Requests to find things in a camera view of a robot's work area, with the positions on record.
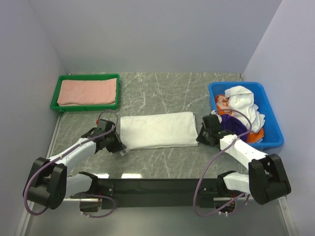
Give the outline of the pink towel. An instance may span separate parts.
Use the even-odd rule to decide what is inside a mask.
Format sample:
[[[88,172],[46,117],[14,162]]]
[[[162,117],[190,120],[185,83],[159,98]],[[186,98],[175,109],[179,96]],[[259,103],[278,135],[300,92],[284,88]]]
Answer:
[[[116,102],[117,79],[64,80],[57,99],[60,106],[108,105]]]

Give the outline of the large white waffle towel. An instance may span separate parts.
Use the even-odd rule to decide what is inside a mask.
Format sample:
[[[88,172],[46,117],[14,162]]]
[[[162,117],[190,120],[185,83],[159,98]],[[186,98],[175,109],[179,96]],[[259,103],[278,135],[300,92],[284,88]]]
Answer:
[[[194,147],[198,145],[195,116],[192,112],[120,119],[120,138],[125,155],[134,149]]]

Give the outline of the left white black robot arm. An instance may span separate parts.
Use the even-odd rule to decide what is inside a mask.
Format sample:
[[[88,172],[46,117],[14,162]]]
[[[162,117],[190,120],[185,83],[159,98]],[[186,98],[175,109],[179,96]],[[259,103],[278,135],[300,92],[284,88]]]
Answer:
[[[37,158],[31,167],[23,191],[25,209],[31,213],[28,202],[56,209],[65,198],[81,194],[95,198],[100,193],[98,177],[91,173],[80,172],[70,177],[68,173],[84,158],[107,149],[116,153],[125,149],[116,132],[116,122],[98,119],[97,126],[65,151],[48,159]]]

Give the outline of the purple towel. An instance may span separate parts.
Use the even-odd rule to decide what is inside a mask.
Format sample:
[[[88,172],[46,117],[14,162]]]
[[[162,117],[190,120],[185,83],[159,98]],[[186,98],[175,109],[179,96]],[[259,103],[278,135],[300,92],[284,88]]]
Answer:
[[[221,117],[221,126],[223,130],[230,130],[236,135],[246,133],[248,130],[241,121],[229,114],[223,114]]]

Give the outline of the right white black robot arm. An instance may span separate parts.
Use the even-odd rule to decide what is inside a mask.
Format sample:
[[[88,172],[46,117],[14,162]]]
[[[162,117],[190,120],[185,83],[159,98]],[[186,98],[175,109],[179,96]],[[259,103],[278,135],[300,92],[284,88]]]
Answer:
[[[229,171],[218,175],[215,187],[209,188],[221,196],[233,191],[250,194],[260,205],[291,193],[282,159],[277,154],[266,154],[251,147],[232,131],[223,129],[218,116],[202,118],[202,127],[196,139],[199,143],[217,147],[241,163],[247,174]]]

